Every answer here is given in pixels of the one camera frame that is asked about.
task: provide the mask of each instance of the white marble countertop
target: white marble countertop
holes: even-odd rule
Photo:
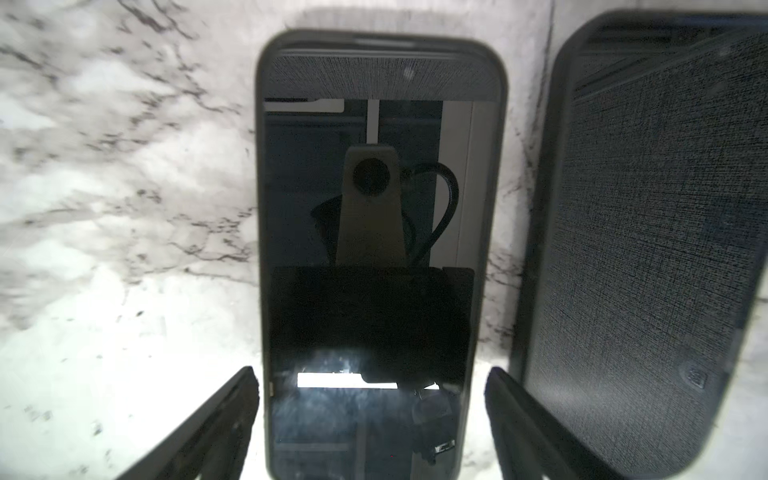
[[[768,11],[765,1],[737,3]],[[505,63],[508,116],[461,472],[500,478],[482,390],[511,345],[548,69],[589,18],[654,6],[669,8],[3,2],[0,478],[114,478],[241,366],[260,376],[253,82],[261,48],[288,28],[474,38]],[[768,286],[760,298],[688,478],[768,472]],[[260,415],[243,478],[266,476],[262,427]]]

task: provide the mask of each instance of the gray fabric texture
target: gray fabric texture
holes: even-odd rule
[[[471,59],[284,55],[264,97],[498,101],[497,80]]]
[[[525,387],[620,472],[680,471],[764,259],[768,36],[576,103],[554,192]]]

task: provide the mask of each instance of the phone screen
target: phone screen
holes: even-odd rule
[[[451,478],[504,111],[461,41],[294,32],[257,100],[276,478]]]

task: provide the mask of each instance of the smartphone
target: smartphone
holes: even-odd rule
[[[274,478],[458,474],[505,112],[444,38],[292,31],[257,72]]]
[[[611,12],[554,63],[509,372],[625,478],[733,455],[712,427],[743,408],[765,266],[766,78],[751,15]]]

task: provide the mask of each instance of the black cable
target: black cable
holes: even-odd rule
[[[413,223],[413,220],[411,220],[411,217],[408,216],[405,210],[402,211],[402,220],[405,225],[408,226],[408,240],[406,241],[406,253],[408,255],[411,254],[413,251],[413,248],[416,246],[416,225]]]
[[[448,185],[448,206],[445,208],[445,213],[442,215],[440,223],[438,223],[437,227],[435,227],[435,231],[429,235],[426,243],[424,243],[416,255],[411,259],[411,266],[418,265],[421,259],[424,258],[430,249],[432,249],[432,246],[435,245],[437,239],[440,238],[442,233],[448,227],[448,224],[453,218],[453,214],[456,213],[456,207],[458,206],[458,181],[456,180],[456,176],[453,174],[453,172],[451,172],[451,169],[445,165],[438,163],[418,164],[412,170],[404,169],[402,177],[407,179],[408,177],[414,177],[415,175],[426,174],[429,172],[438,174],[440,177],[442,177],[443,180],[445,180],[445,184]]]

